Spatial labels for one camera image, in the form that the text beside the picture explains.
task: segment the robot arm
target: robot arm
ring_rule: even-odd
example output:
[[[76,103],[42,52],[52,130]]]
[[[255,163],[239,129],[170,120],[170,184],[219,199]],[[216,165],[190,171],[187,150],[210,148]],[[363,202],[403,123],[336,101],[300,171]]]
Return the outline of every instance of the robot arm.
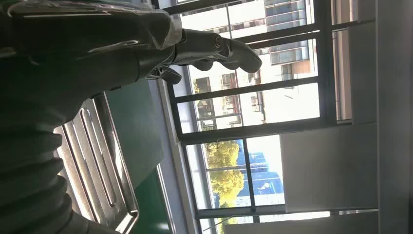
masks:
[[[256,72],[246,45],[175,27],[162,11],[96,1],[9,0],[0,8],[0,232],[116,233],[73,212],[53,129],[82,102],[168,66]]]

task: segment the window glass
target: window glass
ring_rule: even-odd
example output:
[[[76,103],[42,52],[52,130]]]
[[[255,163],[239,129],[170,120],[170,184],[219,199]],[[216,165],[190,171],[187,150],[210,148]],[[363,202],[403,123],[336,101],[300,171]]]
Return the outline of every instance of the window glass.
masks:
[[[290,74],[280,74],[279,80],[289,79]],[[216,97],[192,102],[195,114],[192,122],[198,129],[209,131],[232,127],[276,123],[319,117],[319,94],[316,83],[288,88],[265,90],[234,96]],[[184,125],[187,118],[181,118]]]
[[[176,1],[178,2],[178,4],[184,4],[184,3],[199,1],[199,0],[176,0]]]
[[[226,225],[253,223],[252,216],[201,219],[202,234],[225,234]]]
[[[360,10],[358,9],[358,5],[363,5],[359,3],[360,1],[354,1],[354,0],[331,0],[331,22],[332,24],[340,24],[340,23],[347,23],[351,21],[356,21],[359,20],[359,14],[362,18],[368,17],[369,15],[374,18],[374,11],[373,14],[370,14],[370,12],[364,12],[360,10],[364,9],[374,9],[374,4],[373,6],[369,7],[361,7]]]
[[[194,66],[188,66],[191,79],[191,93],[200,94],[211,91],[232,89],[243,86],[239,84],[237,74],[220,63],[215,62],[209,71],[200,71]]]
[[[315,39],[258,49],[255,53],[263,61],[259,72],[254,75],[257,80],[237,69],[239,87],[318,75]]]
[[[313,23],[313,5],[305,0],[241,1],[229,5],[232,38]]]
[[[198,209],[251,205],[242,140],[189,145],[187,150]]]
[[[210,31],[230,38],[228,14],[224,4],[181,14],[182,27],[200,31]]]
[[[324,218],[324,217],[329,217],[329,216],[330,216],[329,211],[295,213],[295,214],[261,215],[260,223],[289,221],[289,220],[306,220],[306,219],[313,219],[313,218]]]
[[[249,138],[249,161],[254,188],[255,204],[284,204],[280,137],[262,136]]]
[[[333,33],[337,120],[352,118],[350,45],[347,30]]]

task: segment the metal tray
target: metal tray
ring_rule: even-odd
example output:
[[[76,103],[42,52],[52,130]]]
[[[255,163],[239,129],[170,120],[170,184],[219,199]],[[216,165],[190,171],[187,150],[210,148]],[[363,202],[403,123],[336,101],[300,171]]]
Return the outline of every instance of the metal tray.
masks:
[[[139,216],[106,95],[85,101],[76,117],[54,131],[63,136],[55,157],[68,180],[73,210],[127,234]]]

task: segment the tree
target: tree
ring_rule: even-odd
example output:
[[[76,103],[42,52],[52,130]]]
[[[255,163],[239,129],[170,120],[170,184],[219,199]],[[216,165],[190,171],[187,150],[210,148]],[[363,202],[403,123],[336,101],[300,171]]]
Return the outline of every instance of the tree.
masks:
[[[195,94],[199,93],[199,85],[198,85],[198,82],[196,82],[196,80],[193,81],[193,86],[194,86],[194,93]]]
[[[210,176],[212,190],[220,196],[220,207],[233,207],[237,195],[244,188],[244,175],[240,171],[225,170],[210,172]]]
[[[239,148],[233,140],[206,144],[206,158],[209,168],[236,166]]]
[[[224,226],[231,225],[231,224],[237,224],[238,222],[236,218],[232,217],[232,218],[219,218],[217,223],[220,223],[218,224],[218,233],[225,234]]]
[[[206,158],[209,168],[237,166],[239,146],[235,141],[206,144]],[[238,170],[211,171],[211,186],[220,197],[220,207],[233,207],[234,201],[244,188],[244,175]]]

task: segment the black window frame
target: black window frame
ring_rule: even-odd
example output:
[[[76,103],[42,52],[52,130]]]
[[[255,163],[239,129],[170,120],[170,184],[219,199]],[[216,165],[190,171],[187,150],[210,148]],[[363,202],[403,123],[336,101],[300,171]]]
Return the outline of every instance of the black window frame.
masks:
[[[230,3],[239,2],[239,0],[197,0],[189,3],[180,4],[164,8],[171,15],[187,13],[189,11],[197,11],[216,5],[225,4],[227,7]],[[331,17],[331,1],[314,0],[314,16],[315,22],[293,28],[286,28],[277,31],[255,34],[236,40],[244,42],[253,50],[265,50],[272,46],[283,45],[287,43],[299,42],[303,40],[315,39],[317,42],[317,63],[318,76],[302,78],[302,79],[286,79],[267,84],[259,84],[247,87],[239,87],[234,89],[220,90],[209,93],[192,94],[182,97],[176,97],[174,94],[173,85],[168,84],[169,100],[171,104],[172,116],[175,124],[175,130],[178,139],[181,142],[183,149],[186,171],[190,184],[191,197],[194,201],[195,218],[198,222],[198,230],[202,233],[200,219],[214,218],[230,218],[234,216],[253,216],[254,222],[260,222],[260,215],[281,215],[287,214],[285,205],[268,205],[256,206],[254,193],[252,188],[252,175],[248,155],[248,147],[246,140],[251,137],[278,135],[297,131],[314,130],[320,128],[329,128],[340,126],[343,123],[337,121],[336,115],[336,91],[335,91],[335,76],[333,64],[333,43],[332,34],[335,31],[346,30],[348,27],[362,24],[364,22],[348,22],[332,25]],[[204,100],[210,98],[218,98],[243,93],[262,92],[276,88],[291,88],[293,86],[317,83],[319,90],[319,113],[320,117],[311,119],[301,119],[288,122],[265,123],[262,125],[242,126],[229,129],[215,129],[204,132],[182,133],[181,121],[178,113],[178,104],[191,102],[196,100]],[[195,191],[193,187],[192,176],[190,174],[190,166],[188,161],[187,146],[203,143],[210,143],[225,140],[239,140],[244,144],[244,156],[246,161],[246,171],[248,176],[248,185],[250,191],[251,206],[237,208],[218,208],[218,209],[202,209],[199,210],[196,203]]]

